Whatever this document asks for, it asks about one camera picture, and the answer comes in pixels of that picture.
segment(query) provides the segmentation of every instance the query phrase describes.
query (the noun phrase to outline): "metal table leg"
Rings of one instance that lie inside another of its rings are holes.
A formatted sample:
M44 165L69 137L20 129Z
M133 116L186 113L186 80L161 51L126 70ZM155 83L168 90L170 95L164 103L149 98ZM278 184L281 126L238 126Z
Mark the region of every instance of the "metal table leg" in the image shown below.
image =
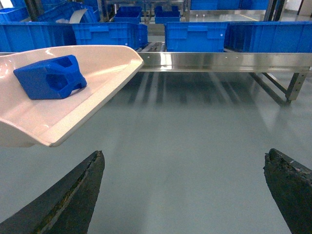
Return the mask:
M287 102L290 103L297 99L300 89L308 73L295 73L285 93Z

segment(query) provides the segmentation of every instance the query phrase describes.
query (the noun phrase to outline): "wall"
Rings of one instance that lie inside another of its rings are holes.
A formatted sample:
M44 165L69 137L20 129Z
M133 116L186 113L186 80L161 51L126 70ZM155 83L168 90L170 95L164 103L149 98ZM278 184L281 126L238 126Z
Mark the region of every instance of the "wall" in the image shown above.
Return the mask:
M300 16L310 16L312 14L312 1L304 0L300 13Z
M288 0L286 9L292 11L298 11L301 4L301 0Z

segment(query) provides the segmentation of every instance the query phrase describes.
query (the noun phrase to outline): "conveyor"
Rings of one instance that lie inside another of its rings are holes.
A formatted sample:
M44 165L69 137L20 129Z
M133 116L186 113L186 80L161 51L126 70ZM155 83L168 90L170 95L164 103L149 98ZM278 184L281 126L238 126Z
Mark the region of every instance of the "conveyor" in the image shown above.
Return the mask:
M181 53L165 52L163 42L150 43L139 52L144 60L141 72L248 72L263 73L290 103L296 100L302 84L312 69L311 53ZM284 87L272 72L293 73Z

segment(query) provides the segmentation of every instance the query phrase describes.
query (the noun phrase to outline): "blue plastic block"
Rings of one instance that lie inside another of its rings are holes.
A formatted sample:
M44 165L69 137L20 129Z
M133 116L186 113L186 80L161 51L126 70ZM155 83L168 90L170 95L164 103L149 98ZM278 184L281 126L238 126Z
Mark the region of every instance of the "blue plastic block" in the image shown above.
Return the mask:
M218 0L218 10L238 10L240 0Z
M38 21L45 22L55 22L59 19L69 20L72 14L81 9L87 9L86 13L84 13L80 22L82 23L93 23L97 22L97 17L94 14L93 8L91 6L87 6L81 4L79 2L66 2L55 8L52 8L45 12L43 15L38 16Z
M155 23L179 22L179 11L157 11L155 13Z
M21 21L29 17L27 8L0 9L0 22Z
M126 45L138 43L138 26L128 22L72 24L78 45Z
M0 22L0 35L0 52L76 45L72 25L66 23Z
M138 40L139 40L139 46L144 47L148 41L147 41L147 25L145 24L137 24L138 26Z
M226 22L165 24L168 52L223 52Z
M216 10L218 0L191 0L191 10Z
M73 55L35 62L13 72L30 99L66 98L87 85Z
M114 16L114 22L140 23L141 12L122 12L118 11Z
M253 53L312 53L312 22L229 23L225 45Z

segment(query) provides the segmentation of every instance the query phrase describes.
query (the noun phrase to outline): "white plastic scoop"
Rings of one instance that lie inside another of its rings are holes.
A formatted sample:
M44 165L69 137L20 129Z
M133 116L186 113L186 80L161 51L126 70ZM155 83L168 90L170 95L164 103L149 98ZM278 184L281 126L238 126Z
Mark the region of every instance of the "white plastic scoop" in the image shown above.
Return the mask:
M13 74L16 68L76 56L87 87L65 99L31 100ZM131 48L113 45L52 47L0 56L0 145L58 146L114 96L143 66Z

